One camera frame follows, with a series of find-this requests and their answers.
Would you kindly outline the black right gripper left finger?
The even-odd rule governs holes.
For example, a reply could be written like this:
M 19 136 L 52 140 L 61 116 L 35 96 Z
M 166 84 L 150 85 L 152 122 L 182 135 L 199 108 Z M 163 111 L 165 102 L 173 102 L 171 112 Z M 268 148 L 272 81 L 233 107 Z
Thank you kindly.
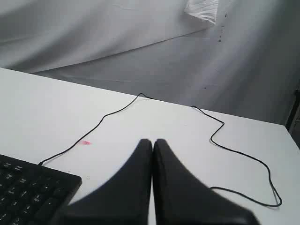
M 59 214 L 58 224 L 148 224 L 152 153 L 151 141 L 141 139 L 125 164 L 106 183 Z

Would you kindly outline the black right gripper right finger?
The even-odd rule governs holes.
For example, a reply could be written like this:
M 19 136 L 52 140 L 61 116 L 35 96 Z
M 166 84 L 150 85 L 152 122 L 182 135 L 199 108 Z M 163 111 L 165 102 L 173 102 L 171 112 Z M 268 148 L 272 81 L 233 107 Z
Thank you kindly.
M 259 224 L 253 212 L 200 182 L 164 139 L 154 144 L 152 177 L 158 225 Z

